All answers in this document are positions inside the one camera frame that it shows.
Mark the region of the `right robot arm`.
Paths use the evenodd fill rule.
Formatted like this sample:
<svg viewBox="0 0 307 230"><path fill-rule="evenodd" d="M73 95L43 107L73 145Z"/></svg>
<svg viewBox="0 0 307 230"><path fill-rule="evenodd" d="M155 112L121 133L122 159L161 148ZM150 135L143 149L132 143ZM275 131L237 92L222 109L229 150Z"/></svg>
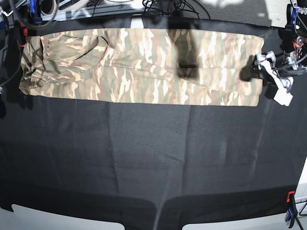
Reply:
<svg viewBox="0 0 307 230"><path fill-rule="evenodd" d="M40 20L39 19L40 17L37 16L37 9L36 9L37 3L36 2L37 2L36 0L30 0L30 8L31 8L30 11L31 11L31 14L33 14L33 16L35 16L34 21L36 20L35 18L38 18L38 20ZM9 6L10 6L11 13L16 14L16 18L21 23L21 25L25 26L27 29L30 29L30 30L42 30L45 27L48 27L50 24L53 23L53 20L55 19L55 16L56 16L58 9L59 9L59 1L56 0L55 12L52 15L52 18L47 23L45 23L45 24L30 24L28 21L24 20L23 16L21 16L19 14L18 9L16 7L16 1L15 0L1 0L0 1L0 12L1 12L1 14L4 14L4 16L5 16L5 17L3 17L4 25L5 25L5 28L4 28L5 37L4 37L4 44L3 44L4 46L0 49L0 73L2 71L2 67L4 66L3 63L4 63L5 58L7 56L7 51L8 51L8 47L9 47L9 40L10 40L10 38L9 38L10 37L9 36L9 23L8 23L8 20L7 20L7 18L9 16L8 16L7 12L5 10L3 10L3 6L6 7L7 4L9 4ZM14 78L14 76L18 73L18 71L19 71L19 69L17 69L16 72L11 77L6 79L6 81L4 81L0 84L0 94L3 93L4 85L7 84L12 78Z"/></svg>

